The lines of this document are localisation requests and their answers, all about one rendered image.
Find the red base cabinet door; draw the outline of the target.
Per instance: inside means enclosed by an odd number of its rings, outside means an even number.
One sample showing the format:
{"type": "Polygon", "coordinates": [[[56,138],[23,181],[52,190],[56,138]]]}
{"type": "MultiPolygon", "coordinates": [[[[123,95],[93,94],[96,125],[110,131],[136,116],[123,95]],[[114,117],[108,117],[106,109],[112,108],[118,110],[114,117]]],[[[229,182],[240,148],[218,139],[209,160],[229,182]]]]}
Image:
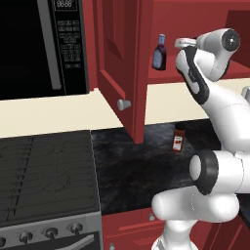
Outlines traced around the red base cabinet door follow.
{"type": "Polygon", "coordinates": [[[104,250],[109,250],[112,242],[115,250],[151,250],[153,242],[160,236],[163,228],[143,229],[104,236],[104,250]]]}

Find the grey cabinet door knob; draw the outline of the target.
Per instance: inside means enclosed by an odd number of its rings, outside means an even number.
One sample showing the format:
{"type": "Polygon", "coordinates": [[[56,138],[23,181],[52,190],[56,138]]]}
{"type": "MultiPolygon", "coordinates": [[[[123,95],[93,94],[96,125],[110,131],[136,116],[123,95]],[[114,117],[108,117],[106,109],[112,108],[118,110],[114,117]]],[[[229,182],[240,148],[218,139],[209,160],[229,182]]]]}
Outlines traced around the grey cabinet door knob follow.
{"type": "Polygon", "coordinates": [[[123,111],[130,106],[131,106],[131,102],[128,100],[118,100],[117,101],[117,107],[120,111],[123,111]]]}

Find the grey stove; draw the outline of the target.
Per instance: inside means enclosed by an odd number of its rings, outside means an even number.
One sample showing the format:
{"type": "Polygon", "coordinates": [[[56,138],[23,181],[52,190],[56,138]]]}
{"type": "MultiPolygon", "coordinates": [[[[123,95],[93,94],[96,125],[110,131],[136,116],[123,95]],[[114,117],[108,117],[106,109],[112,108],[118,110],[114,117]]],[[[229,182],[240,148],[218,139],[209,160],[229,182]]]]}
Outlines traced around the grey stove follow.
{"type": "Polygon", "coordinates": [[[91,133],[0,139],[0,250],[57,250],[91,234],[94,241],[80,250],[104,250],[91,133]],[[78,235],[73,223],[83,226],[78,235]],[[47,228],[58,229],[55,239],[47,228]],[[32,233],[26,244],[25,231],[32,233]]]}

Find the dark purple sauce bottle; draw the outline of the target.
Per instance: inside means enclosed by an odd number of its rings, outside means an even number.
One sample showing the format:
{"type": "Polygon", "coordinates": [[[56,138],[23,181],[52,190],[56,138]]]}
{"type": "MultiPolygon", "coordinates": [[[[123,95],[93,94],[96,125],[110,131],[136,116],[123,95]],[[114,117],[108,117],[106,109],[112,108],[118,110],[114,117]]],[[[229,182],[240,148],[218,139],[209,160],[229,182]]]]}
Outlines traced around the dark purple sauce bottle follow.
{"type": "Polygon", "coordinates": [[[158,35],[158,45],[154,49],[152,57],[152,67],[156,70],[166,69],[166,48],[165,48],[165,35],[158,35]]]}

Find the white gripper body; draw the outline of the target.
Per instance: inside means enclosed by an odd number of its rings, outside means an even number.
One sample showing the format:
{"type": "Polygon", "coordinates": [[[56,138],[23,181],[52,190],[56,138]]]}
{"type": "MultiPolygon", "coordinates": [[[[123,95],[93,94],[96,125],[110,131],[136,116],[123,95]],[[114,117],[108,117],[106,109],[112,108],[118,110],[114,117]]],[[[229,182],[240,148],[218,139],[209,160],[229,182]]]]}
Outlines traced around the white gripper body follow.
{"type": "Polygon", "coordinates": [[[177,38],[175,41],[175,47],[177,49],[183,49],[187,46],[195,47],[196,40],[191,38],[177,38]]]}

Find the black microwave oven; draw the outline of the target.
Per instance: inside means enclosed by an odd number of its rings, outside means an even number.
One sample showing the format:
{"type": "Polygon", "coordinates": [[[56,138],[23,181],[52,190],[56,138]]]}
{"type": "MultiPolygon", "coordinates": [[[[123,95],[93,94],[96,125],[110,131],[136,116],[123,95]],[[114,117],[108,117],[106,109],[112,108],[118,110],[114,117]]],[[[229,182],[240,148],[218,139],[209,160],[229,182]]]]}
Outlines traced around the black microwave oven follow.
{"type": "Polygon", "coordinates": [[[0,101],[90,91],[82,0],[48,0],[62,88],[52,89],[36,0],[0,0],[0,101]]]}

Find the red spice shaker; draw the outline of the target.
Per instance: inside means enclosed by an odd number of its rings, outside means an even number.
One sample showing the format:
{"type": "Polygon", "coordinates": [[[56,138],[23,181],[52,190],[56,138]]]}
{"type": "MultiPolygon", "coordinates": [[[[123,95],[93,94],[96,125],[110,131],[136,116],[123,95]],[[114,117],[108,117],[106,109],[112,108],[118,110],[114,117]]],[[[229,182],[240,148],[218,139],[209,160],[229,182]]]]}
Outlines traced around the red spice shaker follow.
{"type": "Polygon", "coordinates": [[[172,150],[180,152],[182,150],[186,133],[186,125],[184,122],[178,122],[175,124],[174,136],[172,142],[172,150]]]}

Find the red wall cabinet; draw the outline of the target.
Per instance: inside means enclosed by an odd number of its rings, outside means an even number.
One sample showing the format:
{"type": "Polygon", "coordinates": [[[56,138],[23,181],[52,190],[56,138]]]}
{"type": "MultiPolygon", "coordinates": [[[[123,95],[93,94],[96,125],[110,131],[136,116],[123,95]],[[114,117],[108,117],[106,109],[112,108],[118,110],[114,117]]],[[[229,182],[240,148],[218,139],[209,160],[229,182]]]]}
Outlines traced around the red wall cabinet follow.
{"type": "Polygon", "coordinates": [[[167,66],[158,71],[148,65],[148,83],[181,82],[175,67],[177,38],[195,38],[220,28],[240,35],[240,47],[232,56],[224,79],[250,78],[250,0],[154,0],[150,51],[160,33],[166,35],[167,66]]]}

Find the red drawer front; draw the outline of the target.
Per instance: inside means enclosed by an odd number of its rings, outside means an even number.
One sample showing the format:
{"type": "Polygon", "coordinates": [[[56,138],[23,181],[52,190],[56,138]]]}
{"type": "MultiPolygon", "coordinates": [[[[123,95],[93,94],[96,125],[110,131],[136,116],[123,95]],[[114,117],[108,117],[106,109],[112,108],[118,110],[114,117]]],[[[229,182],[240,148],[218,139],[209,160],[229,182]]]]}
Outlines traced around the red drawer front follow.
{"type": "Polygon", "coordinates": [[[141,231],[143,229],[162,228],[164,222],[155,217],[154,221],[148,219],[148,214],[153,213],[151,208],[137,209],[102,216],[103,235],[117,235],[122,232],[141,231]]]}

